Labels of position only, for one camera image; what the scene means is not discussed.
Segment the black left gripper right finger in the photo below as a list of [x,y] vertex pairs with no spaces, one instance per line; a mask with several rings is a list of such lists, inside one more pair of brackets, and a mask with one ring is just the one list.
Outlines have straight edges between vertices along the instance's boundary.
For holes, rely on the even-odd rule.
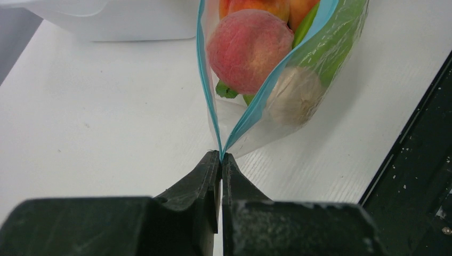
[[222,179],[224,255],[386,255],[360,205],[273,201],[228,153]]

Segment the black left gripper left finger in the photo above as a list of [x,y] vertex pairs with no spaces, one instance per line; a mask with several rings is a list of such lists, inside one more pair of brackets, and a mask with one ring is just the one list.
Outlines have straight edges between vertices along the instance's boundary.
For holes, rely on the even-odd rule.
[[26,200],[1,226],[1,255],[212,255],[220,176],[209,151],[156,197]]

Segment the green bell pepper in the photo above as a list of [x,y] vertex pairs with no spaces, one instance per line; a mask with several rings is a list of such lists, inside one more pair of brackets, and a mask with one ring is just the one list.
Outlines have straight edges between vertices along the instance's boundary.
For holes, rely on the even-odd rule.
[[[260,101],[267,106],[278,78],[285,68],[307,67],[320,78],[328,90],[336,72],[349,54],[354,41],[360,35],[367,13],[367,1],[320,1],[306,15],[294,33],[292,50],[268,75],[260,89],[266,95]],[[235,98],[239,93],[219,80],[215,91],[209,91],[207,99],[215,96]],[[246,103],[257,98],[256,94],[240,94]]]

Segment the orange peach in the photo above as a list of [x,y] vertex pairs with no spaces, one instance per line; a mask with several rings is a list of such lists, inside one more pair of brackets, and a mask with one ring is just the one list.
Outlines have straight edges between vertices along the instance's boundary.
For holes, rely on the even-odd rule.
[[220,0],[219,18],[243,9],[268,11],[283,21],[288,21],[290,11],[289,0]]
[[290,0],[288,20],[289,28],[295,32],[306,15],[319,2],[320,0]]

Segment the beige garlic bulb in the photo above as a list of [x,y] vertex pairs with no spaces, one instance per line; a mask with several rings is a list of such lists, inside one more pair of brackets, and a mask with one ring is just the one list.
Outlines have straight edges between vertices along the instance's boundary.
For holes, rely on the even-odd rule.
[[302,126],[317,110],[325,92],[311,69],[285,68],[267,99],[268,113],[279,124]]

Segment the clear zip top bag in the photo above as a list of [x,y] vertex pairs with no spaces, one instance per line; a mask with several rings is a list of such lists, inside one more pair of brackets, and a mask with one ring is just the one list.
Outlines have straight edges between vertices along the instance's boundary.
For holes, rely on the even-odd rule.
[[220,157],[306,125],[360,37],[368,1],[201,1],[197,57]]

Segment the red apple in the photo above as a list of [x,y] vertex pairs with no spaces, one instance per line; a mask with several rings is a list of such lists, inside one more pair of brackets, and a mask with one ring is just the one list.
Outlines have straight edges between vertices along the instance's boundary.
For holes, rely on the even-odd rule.
[[219,80],[239,94],[256,94],[292,50],[294,33],[270,12],[244,9],[227,15],[211,34],[206,52]]

